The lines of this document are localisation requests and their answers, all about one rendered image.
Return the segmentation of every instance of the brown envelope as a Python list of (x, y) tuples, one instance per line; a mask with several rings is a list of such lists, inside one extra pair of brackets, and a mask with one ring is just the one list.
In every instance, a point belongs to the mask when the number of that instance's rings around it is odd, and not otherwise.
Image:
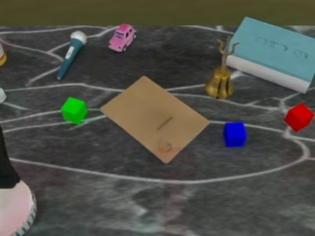
[(102, 106), (101, 111), (165, 164), (209, 124), (145, 76)]

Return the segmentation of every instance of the tabletop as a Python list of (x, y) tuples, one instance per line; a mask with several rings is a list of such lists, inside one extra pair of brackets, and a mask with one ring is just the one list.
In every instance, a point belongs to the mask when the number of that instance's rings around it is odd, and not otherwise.
[[(107, 48), (114, 26), (0, 28), (0, 125), (38, 204), (28, 235), (314, 235), (315, 122), (295, 133), (284, 115), (301, 102), (315, 112), (315, 86), (298, 94), (232, 70), (233, 96), (215, 100), (204, 82), (220, 64), (216, 39), (236, 27), (135, 28), (123, 54)], [(88, 43), (59, 82), (75, 30)], [(99, 111), (143, 75), (211, 121), (168, 165)], [(87, 104), (81, 125), (60, 114), (68, 97)], [(224, 147), (227, 121), (245, 123), (245, 147)]]

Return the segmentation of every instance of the golden figurine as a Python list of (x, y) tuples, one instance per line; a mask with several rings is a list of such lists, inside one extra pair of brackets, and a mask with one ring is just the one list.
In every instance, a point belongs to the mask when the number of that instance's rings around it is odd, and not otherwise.
[(234, 43), (232, 45), (232, 51), (229, 52), (229, 46), (231, 37), (226, 40), (225, 48), (224, 43), (217, 39), (220, 44), (219, 52), (222, 54), (221, 67), (215, 68), (212, 77), (206, 82), (206, 93), (215, 99), (226, 99), (234, 92), (234, 87), (231, 81), (231, 72), (226, 67), (227, 56), (232, 55), (235, 51), (235, 47), (240, 43)]

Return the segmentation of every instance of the blue and white striped edge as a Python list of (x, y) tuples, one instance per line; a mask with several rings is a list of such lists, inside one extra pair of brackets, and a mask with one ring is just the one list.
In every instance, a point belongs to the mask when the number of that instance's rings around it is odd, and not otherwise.
[(15, 231), (15, 233), (11, 234), (11, 236), (23, 236), (33, 225), (34, 223), (34, 219), (36, 217), (36, 212), (37, 212), (37, 206), (36, 206), (36, 198), (33, 192), (31, 192), (32, 194), (32, 199), (33, 199), (33, 206), (31, 208), (30, 214), (26, 220), (26, 222), (24, 223), (24, 225), (19, 228), (17, 231)]

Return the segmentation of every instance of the green cube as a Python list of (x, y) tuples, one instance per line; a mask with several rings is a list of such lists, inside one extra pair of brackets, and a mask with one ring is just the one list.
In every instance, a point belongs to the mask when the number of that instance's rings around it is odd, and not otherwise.
[(88, 110), (84, 101), (69, 97), (61, 107), (63, 119), (74, 124), (80, 124)]

